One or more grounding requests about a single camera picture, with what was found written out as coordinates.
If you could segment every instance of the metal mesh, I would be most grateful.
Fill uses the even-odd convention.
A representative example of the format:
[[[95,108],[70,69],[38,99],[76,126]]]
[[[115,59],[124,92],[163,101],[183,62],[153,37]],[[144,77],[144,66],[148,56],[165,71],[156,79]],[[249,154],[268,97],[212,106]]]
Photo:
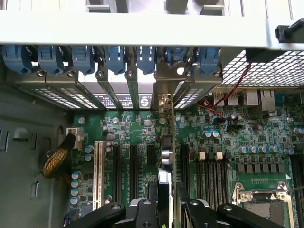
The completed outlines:
[[[193,100],[195,100],[198,97],[198,95],[200,95],[200,93],[203,90],[204,89],[196,89],[196,88],[191,89],[175,108],[179,109],[179,108],[187,107]]]
[[[60,97],[59,95],[53,93],[52,91],[49,91],[48,89],[32,89],[36,93],[39,93],[40,95],[43,95],[47,97],[48,99],[51,99],[61,105],[64,105],[65,107],[71,108],[71,109],[76,109],[80,108],[76,104],[73,104],[72,102]]]
[[[61,89],[66,95],[70,96],[71,98],[75,99],[79,103],[83,104],[87,108],[97,108],[92,102],[78,93],[75,89]]]
[[[234,86],[248,63],[242,51],[224,69],[219,87]],[[304,51],[287,51],[270,63],[252,63],[240,87],[297,87],[304,84]]]

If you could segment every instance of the motherboard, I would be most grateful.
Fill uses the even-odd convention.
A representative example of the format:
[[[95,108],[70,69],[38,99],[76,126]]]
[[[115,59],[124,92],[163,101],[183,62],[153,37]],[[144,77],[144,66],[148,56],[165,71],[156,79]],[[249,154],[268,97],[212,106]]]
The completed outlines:
[[[216,112],[197,106],[176,111],[174,181],[212,209],[230,202],[286,228],[299,227],[303,192],[288,191],[303,181],[297,162],[304,112],[285,105],[283,96],[275,104],[267,114],[259,106],[229,105]],[[71,209],[84,216],[111,201],[129,206],[147,197],[149,182],[158,178],[162,137],[170,135],[157,112],[77,113],[73,127],[83,141],[72,150]]]

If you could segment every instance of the capacitor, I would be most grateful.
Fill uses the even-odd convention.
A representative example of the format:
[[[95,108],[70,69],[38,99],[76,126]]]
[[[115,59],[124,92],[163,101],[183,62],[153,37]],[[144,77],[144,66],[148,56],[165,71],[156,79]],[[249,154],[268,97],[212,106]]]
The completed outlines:
[[[80,202],[80,196],[72,196],[71,199],[70,199],[70,203],[72,205],[76,205],[79,202]]]
[[[106,143],[105,143],[105,146],[106,147],[109,147],[109,146],[112,146],[113,145],[113,142],[112,141],[107,141]]]
[[[72,188],[77,188],[80,185],[80,180],[72,180],[71,182],[71,187]]]
[[[112,150],[113,150],[113,148],[112,148],[112,147],[107,147],[107,148],[105,149],[105,151],[106,151],[107,153],[112,152]]]
[[[212,136],[217,138],[219,136],[219,131],[218,130],[212,131]]]
[[[267,147],[265,147],[265,146],[259,146],[258,147],[258,151],[260,153],[267,153]]]
[[[71,189],[71,195],[76,196],[79,194],[79,188],[72,188]]]
[[[163,158],[162,160],[161,160],[161,164],[162,165],[170,165],[170,160],[169,160],[169,158]]]
[[[294,149],[284,149],[283,152],[286,155],[293,155],[293,154],[295,154]]]
[[[109,132],[109,128],[107,125],[103,125],[102,130],[104,134],[107,134]]]
[[[73,180],[77,180],[78,178],[80,178],[81,172],[79,170],[76,170],[72,173],[72,179]]]
[[[296,127],[296,128],[294,128],[294,133],[295,134],[304,134],[304,128]]]
[[[91,145],[90,145],[90,146],[86,146],[86,147],[85,147],[85,152],[86,152],[86,153],[91,153],[93,150],[94,150],[94,146],[91,146]]]
[[[261,131],[263,130],[263,127],[259,124],[252,126],[252,130],[254,131]]]
[[[104,201],[104,204],[109,204],[109,203],[111,203],[112,199],[113,199],[112,196],[110,196],[110,195],[106,196],[105,199],[104,199],[104,200],[105,200],[105,201]]]
[[[212,132],[211,131],[204,131],[203,132],[203,135],[206,137],[206,138],[210,138],[212,136]]]
[[[238,148],[238,152],[240,152],[240,153],[246,153],[246,147],[245,146],[240,146]]]
[[[93,159],[93,155],[90,153],[87,153],[85,155],[85,161],[90,162]]]
[[[279,152],[279,148],[277,146],[271,146],[271,147],[269,147],[269,151],[271,153],[278,153]]]
[[[294,119],[292,117],[287,117],[286,121],[287,123],[291,124],[294,121]]]
[[[249,153],[256,153],[257,152],[257,148],[255,146],[249,146],[248,152]]]

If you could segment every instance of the red wire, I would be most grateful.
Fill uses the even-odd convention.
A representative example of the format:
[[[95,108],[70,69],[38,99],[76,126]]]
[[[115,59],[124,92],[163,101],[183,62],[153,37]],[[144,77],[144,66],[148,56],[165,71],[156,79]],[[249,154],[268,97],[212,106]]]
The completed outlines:
[[[235,92],[235,90],[238,88],[239,84],[241,84],[244,77],[247,75],[250,68],[251,68],[251,63],[249,63],[247,65],[246,69],[243,71],[241,77],[239,78],[237,83],[234,85],[233,89],[229,93],[227,93],[223,98],[219,99],[214,105],[210,105],[210,102],[206,98],[204,98],[204,101],[205,101],[206,105],[209,106],[209,107],[206,107],[206,106],[203,106],[203,105],[200,105],[200,104],[198,106],[201,107],[201,108],[205,108],[205,109],[207,109],[211,112],[214,112],[215,114],[218,114],[221,117],[223,117],[223,114],[221,112],[217,112],[212,108],[215,108],[220,102],[226,101],[231,96],[231,94],[233,94]]]

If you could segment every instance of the white pci slot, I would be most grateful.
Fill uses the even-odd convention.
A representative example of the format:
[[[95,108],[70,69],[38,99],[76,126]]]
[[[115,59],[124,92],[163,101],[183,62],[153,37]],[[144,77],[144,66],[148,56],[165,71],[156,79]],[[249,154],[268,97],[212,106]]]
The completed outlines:
[[[105,141],[94,142],[93,210],[104,204]]]

